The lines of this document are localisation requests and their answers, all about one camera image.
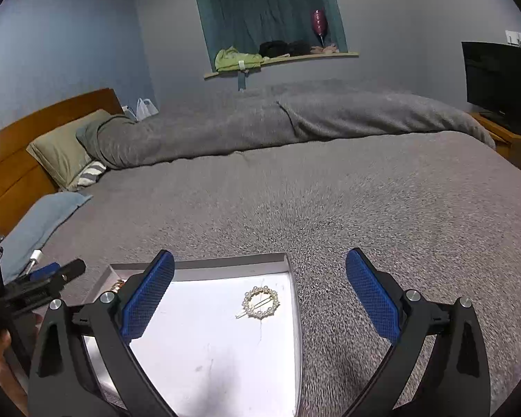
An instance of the striped pillow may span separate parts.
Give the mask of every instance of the striped pillow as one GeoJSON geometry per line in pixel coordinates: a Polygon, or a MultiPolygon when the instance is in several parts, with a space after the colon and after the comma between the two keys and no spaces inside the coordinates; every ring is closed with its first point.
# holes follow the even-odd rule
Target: striped pillow
{"type": "Polygon", "coordinates": [[[106,166],[100,161],[89,163],[84,170],[81,171],[77,178],[77,187],[83,188],[95,184],[98,178],[104,174],[106,166]]]}

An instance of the gray wall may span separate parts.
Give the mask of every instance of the gray wall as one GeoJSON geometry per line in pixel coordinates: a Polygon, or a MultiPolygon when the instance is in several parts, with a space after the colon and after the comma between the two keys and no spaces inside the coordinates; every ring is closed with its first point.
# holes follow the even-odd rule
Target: gray wall
{"type": "Polygon", "coordinates": [[[4,0],[0,129],[105,87],[133,108],[153,98],[134,0],[4,0]]]}
{"type": "Polygon", "coordinates": [[[464,110],[467,103],[462,41],[506,44],[521,32],[513,0],[413,0],[422,71],[421,94],[464,110]]]}
{"type": "MultiPolygon", "coordinates": [[[[136,0],[145,52],[160,105],[192,93],[236,89],[234,77],[203,80],[210,71],[196,0],[136,0]]],[[[416,91],[417,49],[409,0],[337,0],[350,51],[344,58],[274,65],[253,73],[247,87],[339,77],[416,91]]]]}

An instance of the green pillow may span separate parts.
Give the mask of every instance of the green pillow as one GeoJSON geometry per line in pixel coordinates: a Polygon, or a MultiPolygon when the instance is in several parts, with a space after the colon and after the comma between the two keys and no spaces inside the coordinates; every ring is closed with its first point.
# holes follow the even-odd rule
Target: green pillow
{"type": "Polygon", "coordinates": [[[92,161],[79,144],[75,132],[93,121],[107,121],[111,117],[111,114],[99,109],[39,136],[27,146],[27,151],[62,189],[73,191],[77,188],[77,175],[92,161]]]}

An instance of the metal screw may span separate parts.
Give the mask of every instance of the metal screw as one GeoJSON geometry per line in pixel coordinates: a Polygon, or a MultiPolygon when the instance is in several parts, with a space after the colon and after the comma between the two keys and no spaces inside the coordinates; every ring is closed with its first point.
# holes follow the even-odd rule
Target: metal screw
{"type": "Polygon", "coordinates": [[[471,298],[469,298],[468,296],[463,296],[460,298],[460,304],[464,307],[464,308],[470,308],[473,303],[471,302],[471,298]]]}
{"type": "Polygon", "coordinates": [[[61,308],[61,300],[53,300],[49,306],[52,310],[61,308]]]}
{"type": "Polygon", "coordinates": [[[421,294],[417,290],[407,290],[405,296],[410,301],[418,301],[421,299],[421,294]]]}
{"type": "Polygon", "coordinates": [[[106,293],[103,293],[100,295],[100,302],[104,302],[105,304],[108,304],[112,301],[114,301],[114,298],[116,297],[115,294],[113,294],[111,291],[107,291],[106,293]]]}

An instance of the teal curtain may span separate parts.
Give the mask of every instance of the teal curtain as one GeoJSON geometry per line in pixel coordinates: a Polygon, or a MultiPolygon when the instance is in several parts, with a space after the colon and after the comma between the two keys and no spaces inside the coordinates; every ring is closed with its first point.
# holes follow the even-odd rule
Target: teal curtain
{"type": "Polygon", "coordinates": [[[311,26],[316,9],[324,9],[328,19],[325,43],[347,51],[336,0],[197,0],[197,5],[213,70],[217,52],[231,46],[257,53],[260,44],[271,40],[320,45],[311,26]]]}

